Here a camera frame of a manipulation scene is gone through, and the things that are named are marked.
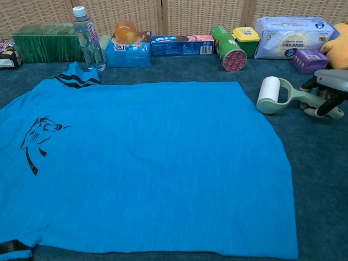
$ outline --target yellow-lidded container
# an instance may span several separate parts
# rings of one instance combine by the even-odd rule
[[[248,58],[253,58],[260,41],[260,36],[251,27],[237,27],[232,30],[232,37]]]

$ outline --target yellow plush toy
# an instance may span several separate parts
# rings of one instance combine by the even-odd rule
[[[326,42],[320,51],[326,53],[334,69],[348,69],[348,18],[343,23],[336,24],[335,28],[339,36]]]

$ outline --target bottle label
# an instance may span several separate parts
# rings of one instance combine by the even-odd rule
[[[93,44],[97,45],[98,44],[98,35],[96,32],[96,28],[94,27],[94,24],[92,22],[90,22],[87,24],[87,26],[88,26],[88,31],[89,31],[89,34],[91,35],[91,39],[92,39]]]

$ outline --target small purple box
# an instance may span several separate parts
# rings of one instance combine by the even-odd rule
[[[315,49],[297,50],[293,64],[301,74],[313,74],[326,68],[328,57]]]

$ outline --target rattan divider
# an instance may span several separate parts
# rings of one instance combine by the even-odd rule
[[[348,17],[348,0],[253,0],[252,21],[266,16],[321,16],[327,22],[338,23]]]
[[[158,34],[158,3],[160,7],[160,0],[79,0],[93,17],[98,35],[112,35],[121,20],[131,20],[138,31],[150,30]]]
[[[209,34],[217,25],[231,30],[243,25],[244,0],[163,0],[169,34]]]
[[[70,22],[64,0],[0,0],[0,6],[0,39],[27,24]]]

